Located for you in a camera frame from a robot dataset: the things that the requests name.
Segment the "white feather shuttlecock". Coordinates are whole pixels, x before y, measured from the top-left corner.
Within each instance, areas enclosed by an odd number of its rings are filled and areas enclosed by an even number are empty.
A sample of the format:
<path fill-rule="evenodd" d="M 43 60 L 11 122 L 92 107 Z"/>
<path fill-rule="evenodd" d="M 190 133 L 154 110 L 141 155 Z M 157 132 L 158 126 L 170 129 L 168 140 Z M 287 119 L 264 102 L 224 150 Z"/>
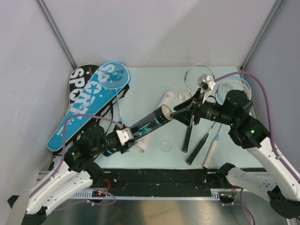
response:
<path fill-rule="evenodd" d="M 178 99 L 181 103 L 187 101 L 188 99 L 190 99 L 192 97 L 191 93 L 185 93 L 185 92 L 181 92 L 178 94 Z"/>

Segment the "white shuttlecock tube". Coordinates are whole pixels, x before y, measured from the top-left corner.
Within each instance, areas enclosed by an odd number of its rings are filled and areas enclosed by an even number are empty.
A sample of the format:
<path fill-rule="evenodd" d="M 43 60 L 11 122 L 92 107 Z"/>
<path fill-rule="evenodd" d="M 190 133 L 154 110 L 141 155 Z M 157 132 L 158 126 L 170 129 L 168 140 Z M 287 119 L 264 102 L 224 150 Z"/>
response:
<path fill-rule="evenodd" d="M 130 127 L 134 138 L 137 140 L 134 145 L 137 151 L 144 153 L 153 138 L 154 131 L 172 120 L 170 106 L 174 99 L 175 94 L 172 91 L 167 91 L 153 112 Z"/>

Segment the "black shuttlecock tube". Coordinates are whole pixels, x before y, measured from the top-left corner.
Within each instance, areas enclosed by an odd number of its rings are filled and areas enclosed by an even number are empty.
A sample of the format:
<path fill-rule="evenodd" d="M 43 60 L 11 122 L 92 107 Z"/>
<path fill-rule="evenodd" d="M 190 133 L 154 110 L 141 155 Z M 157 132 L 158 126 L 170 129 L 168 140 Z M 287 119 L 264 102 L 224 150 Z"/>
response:
<path fill-rule="evenodd" d="M 132 126 L 112 131 L 105 138 L 103 155 L 109 157 L 116 152 L 128 152 L 138 140 L 172 121 L 171 113 L 170 107 L 163 104 Z"/>

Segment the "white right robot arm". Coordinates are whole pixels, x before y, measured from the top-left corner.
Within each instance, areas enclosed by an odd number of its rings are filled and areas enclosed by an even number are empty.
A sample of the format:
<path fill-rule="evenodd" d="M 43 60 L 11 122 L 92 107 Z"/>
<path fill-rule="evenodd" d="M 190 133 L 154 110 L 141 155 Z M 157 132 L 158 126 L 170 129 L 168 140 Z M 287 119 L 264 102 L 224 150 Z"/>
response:
<path fill-rule="evenodd" d="M 285 157 L 271 142 L 267 128 L 249 114 L 252 102 L 242 90 L 231 90 L 223 104 L 203 102 L 196 93 L 189 100 L 174 107 L 171 117 L 187 126 L 198 124 L 201 118 L 229 125 L 232 141 L 254 156 L 268 172 L 267 178 L 248 174 L 226 163 L 220 167 L 217 184 L 244 188 L 266 200 L 273 210 L 287 219 L 300 216 L 300 174 L 284 162 Z"/>

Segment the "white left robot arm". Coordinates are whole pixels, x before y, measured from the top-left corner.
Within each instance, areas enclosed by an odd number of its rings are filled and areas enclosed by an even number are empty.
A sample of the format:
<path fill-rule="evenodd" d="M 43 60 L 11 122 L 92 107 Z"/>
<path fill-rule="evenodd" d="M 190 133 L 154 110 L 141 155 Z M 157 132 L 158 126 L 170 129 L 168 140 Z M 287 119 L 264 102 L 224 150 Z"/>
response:
<path fill-rule="evenodd" d="M 95 155 L 108 151 L 125 153 L 140 137 L 134 127 L 115 128 L 108 135 L 100 126 L 87 129 L 52 173 L 29 191 L 28 205 L 18 224 L 41 225 L 69 197 L 85 188 L 101 186 L 105 175 L 95 163 Z"/>

